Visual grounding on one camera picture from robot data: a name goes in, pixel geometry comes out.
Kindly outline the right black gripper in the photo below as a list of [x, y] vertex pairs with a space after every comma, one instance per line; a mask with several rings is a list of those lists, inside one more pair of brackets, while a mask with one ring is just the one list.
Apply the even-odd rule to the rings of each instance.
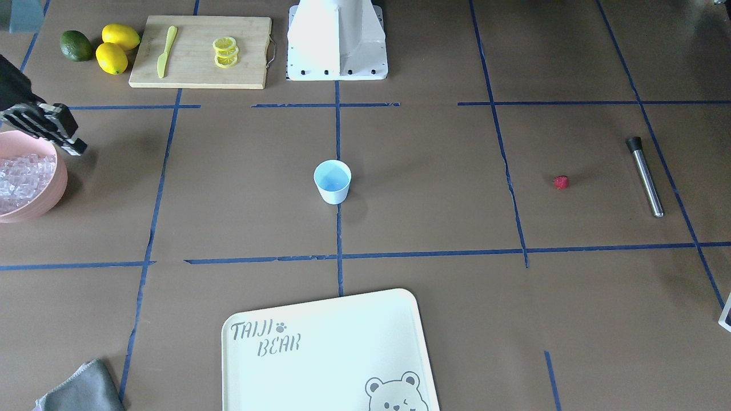
[[57, 143], [66, 153], [81, 156], [88, 144], [75, 136], [78, 124], [62, 103], [49, 103], [32, 93], [31, 81], [1, 56], [2, 122], [36, 139]]

